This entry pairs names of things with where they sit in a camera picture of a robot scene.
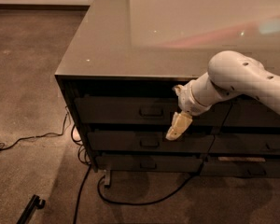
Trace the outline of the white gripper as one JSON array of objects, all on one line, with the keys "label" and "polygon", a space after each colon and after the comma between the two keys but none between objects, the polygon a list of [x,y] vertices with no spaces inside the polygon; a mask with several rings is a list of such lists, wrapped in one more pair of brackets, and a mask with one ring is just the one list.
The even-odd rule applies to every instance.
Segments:
[{"label": "white gripper", "polygon": [[171,126],[165,136],[169,141],[179,138],[185,130],[193,122],[192,116],[200,116],[207,112],[211,106],[201,105],[194,97],[192,91],[194,81],[188,82],[186,85],[175,85],[173,91],[178,97],[178,106],[182,112],[175,112],[173,115]]}]

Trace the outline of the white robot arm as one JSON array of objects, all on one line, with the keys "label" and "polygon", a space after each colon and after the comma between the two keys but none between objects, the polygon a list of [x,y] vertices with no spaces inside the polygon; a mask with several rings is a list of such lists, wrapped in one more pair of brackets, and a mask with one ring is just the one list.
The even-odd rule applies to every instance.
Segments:
[{"label": "white robot arm", "polygon": [[175,112],[166,138],[179,138],[195,116],[212,105],[241,94],[252,97],[280,115],[280,76],[265,69],[259,61],[225,50],[213,56],[207,72],[185,85],[174,86],[180,112]]}]

